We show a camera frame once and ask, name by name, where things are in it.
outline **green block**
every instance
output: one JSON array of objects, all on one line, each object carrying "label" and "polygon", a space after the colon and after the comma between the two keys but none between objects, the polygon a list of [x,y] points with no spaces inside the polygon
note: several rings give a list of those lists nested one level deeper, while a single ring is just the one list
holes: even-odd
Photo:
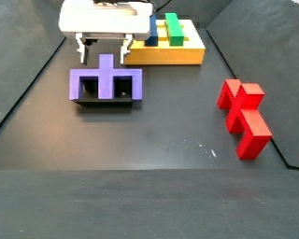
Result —
[{"label": "green block", "polygon": [[177,20],[176,13],[164,14],[164,25],[168,35],[169,46],[183,46],[184,45],[184,34],[181,30],[181,25]]}]

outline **gray wall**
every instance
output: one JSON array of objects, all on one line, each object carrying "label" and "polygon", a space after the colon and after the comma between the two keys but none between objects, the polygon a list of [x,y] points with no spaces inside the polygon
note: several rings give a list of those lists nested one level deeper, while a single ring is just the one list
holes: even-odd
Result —
[{"label": "gray wall", "polygon": [[260,84],[260,111],[274,142],[288,164],[299,167],[299,5],[234,0],[207,30],[235,75]]},{"label": "gray wall", "polygon": [[[153,0],[161,6],[167,0]],[[176,12],[181,19],[191,19],[196,26],[206,28],[211,20],[232,0],[173,0],[159,12]]]},{"label": "gray wall", "polygon": [[57,21],[41,0],[0,1],[0,122],[64,40]]}]

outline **yellow base block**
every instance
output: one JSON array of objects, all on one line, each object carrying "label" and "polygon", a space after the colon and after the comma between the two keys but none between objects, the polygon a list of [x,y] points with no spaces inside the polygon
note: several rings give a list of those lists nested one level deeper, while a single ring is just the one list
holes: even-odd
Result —
[{"label": "yellow base block", "polygon": [[131,53],[124,58],[124,64],[202,64],[204,44],[191,20],[179,21],[184,33],[184,45],[171,47],[164,20],[156,20],[159,30],[159,46],[145,47],[143,41],[133,41]]}]

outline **block slot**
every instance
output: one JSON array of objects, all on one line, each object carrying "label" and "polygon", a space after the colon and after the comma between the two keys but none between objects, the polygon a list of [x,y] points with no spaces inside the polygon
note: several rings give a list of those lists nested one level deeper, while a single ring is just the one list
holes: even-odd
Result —
[{"label": "block slot", "polygon": [[132,98],[132,77],[113,77],[115,98]]},{"label": "block slot", "polygon": [[80,99],[99,98],[99,77],[80,77],[81,95]]}]

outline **toy block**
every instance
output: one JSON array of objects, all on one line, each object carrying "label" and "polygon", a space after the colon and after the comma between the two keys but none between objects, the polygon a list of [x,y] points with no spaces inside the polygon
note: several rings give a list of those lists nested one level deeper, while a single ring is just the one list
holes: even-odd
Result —
[{"label": "toy block", "polygon": [[152,15],[149,18],[151,22],[151,35],[148,39],[144,41],[144,46],[147,47],[156,47],[159,45],[159,33],[157,33],[157,26],[156,26],[156,16]]},{"label": "toy block", "polygon": [[224,84],[216,101],[218,108],[230,109],[232,107],[232,101],[240,85],[242,82],[236,78],[224,80]]},{"label": "toy block", "polygon": [[236,147],[236,155],[240,160],[254,160],[271,140],[271,131],[258,110],[242,109],[239,121],[244,135]]},{"label": "toy block", "polygon": [[234,98],[230,113],[226,118],[226,126],[230,133],[240,133],[238,115],[240,109],[256,109],[263,99],[264,93],[258,84],[240,84]]},{"label": "toy block", "polygon": [[[84,92],[92,98],[84,98]],[[99,69],[70,69],[69,100],[79,104],[141,100],[141,69],[115,69],[113,55],[100,55]]]},{"label": "toy block", "polygon": [[264,92],[258,84],[242,84],[239,79],[226,79],[216,105],[230,109],[226,127],[230,133],[244,133],[236,147],[240,160],[254,160],[271,140],[271,131],[256,110]]},{"label": "toy block", "polygon": [[183,46],[184,34],[179,24],[176,13],[165,13],[165,31],[168,35],[169,46]]},{"label": "toy block", "polygon": [[144,46],[143,41],[133,41],[131,53],[124,58],[124,64],[202,64],[204,44],[191,20],[179,20],[184,33],[183,46],[169,46],[164,20],[156,20],[159,45]]}]

